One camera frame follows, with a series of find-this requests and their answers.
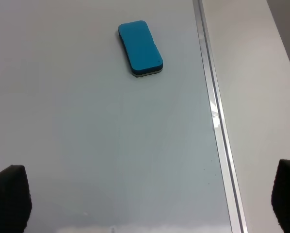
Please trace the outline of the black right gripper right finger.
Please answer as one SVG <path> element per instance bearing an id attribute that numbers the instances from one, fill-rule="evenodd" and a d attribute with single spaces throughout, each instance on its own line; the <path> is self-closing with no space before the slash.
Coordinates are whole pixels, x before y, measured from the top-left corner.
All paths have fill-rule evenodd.
<path id="1" fill-rule="evenodd" d="M 281 159 L 279 161 L 271 204 L 283 232 L 290 233 L 290 160 Z"/>

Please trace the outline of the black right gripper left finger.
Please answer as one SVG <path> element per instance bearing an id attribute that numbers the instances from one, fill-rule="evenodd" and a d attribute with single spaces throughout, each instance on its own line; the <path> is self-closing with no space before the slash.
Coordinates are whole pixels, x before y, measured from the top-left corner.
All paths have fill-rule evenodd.
<path id="1" fill-rule="evenodd" d="M 25 167 L 11 165 L 0 172 L 0 233 L 25 231 L 32 199 Z"/>

